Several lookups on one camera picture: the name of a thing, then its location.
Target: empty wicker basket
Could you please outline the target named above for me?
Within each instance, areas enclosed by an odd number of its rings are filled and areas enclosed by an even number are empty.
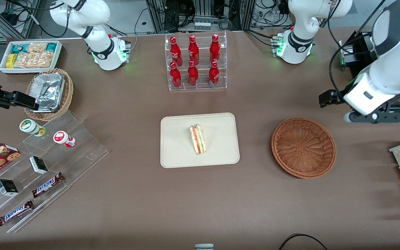
[[[285,171],[304,179],[323,176],[336,158],[330,133],[319,123],[302,117],[280,123],[273,133],[271,149]]]
[[[60,68],[54,68],[54,69],[50,69],[50,70],[41,72],[40,74],[46,75],[46,74],[53,74],[53,73],[63,74],[66,78],[64,90],[62,91],[63,95],[61,98],[61,107],[55,113],[34,113],[34,112],[30,112],[29,109],[24,108],[24,111],[26,112],[26,114],[34,120],[43,120],[45,122],[48,122],[49,120],[53,119],[54,117],[56,117],[60,114],[63,114],[66,110],[68,110],[70,103],[72,102],[73,82],[72,82],[72,79],[70,79],[68,73],[66,73],[64,70],[62,70]],[[30,84],[27,87],[27,94],[30,92],[30,88],[32,87],[33,79],[30,81]]]

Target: white tray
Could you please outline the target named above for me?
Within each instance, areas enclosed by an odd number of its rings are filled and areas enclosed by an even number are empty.
[[[8,55],[11,53],[13,46],[20,44],[28,44],[31,42],[37,43],[49,43],[49,44],[57,44],[55,47],[55,51],[53,53],[52,62],[50,63],[50,67],[48,68],[6,68],[6,62]],[[56,40],[32,40],[32,41],[15,41],[7,44],[6,51],[4,52],[3,59],[0,63],[0,71],[6,74],[28,74],[28,73],[39,73],[49,69],[54,69],[58,62],[58,57],[60,56],[62,44]]]
[[[189,127],[201,125],[206,152],[197,155]],[[165,117],[161,121],[160,163],[164,168],[235,164],[240,160],[231,113]]]

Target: white device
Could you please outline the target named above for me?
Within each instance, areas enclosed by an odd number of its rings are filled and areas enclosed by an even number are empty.
[[[129,62],[130,44],[110,37],[101,26],[109,21],[111,12],[103,0],[63,0],[52,2],[52,19],[80,35],[92,50],[95,62],[104,70],[114,70]]]
[[[278,46],[273,48],[273,54],[287,63],[303,62],[310,54],[313,39],[319,30],[318,18],[328,18],[329,14],[331,18],[343,17],[352,4],[353,0],[289,0],[288,7],[295,17],[295,24],[293,30],[273,38],[272,45]]]
[[[372,38],[378,59],[358,74],[353,87],[343,97],[364,116],[400,94],[400,0],[385,8],[378,17]]]

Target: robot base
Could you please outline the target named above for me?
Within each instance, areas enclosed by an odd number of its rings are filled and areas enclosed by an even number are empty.
[[[129,63],[131,43],[126,43],[126,41],[117,37],[112,37],[111,39],[114,42],[114,49],[106,59],[98,59],[92,53],[95,63],[104,70],[114,70],[125,63]]]
[[[273,48],[273,55],[274,57],[282,58],[287,63],[299,64],[309,56],[313,45],[309,46],[308,51],[297,52],[289,43],[288,36],[290,33],[291,30],[287,30],[284,33],[279,33],[274,39],[271,39],[271,45],[276,46],[276,48]]]

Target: small jar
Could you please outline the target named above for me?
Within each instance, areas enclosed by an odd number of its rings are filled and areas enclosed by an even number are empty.
[[[19,129],[23,132],[32,134],[34,136],[40,137],[46,133],[46,128],[38,125],[32,119],[25,119],[19,124]]]
[[[57,144],[63,144],[68,148],[75,146],[75,138],[72,138],[68,133],[64,131],[56,132],[53,136],[53,141]]]

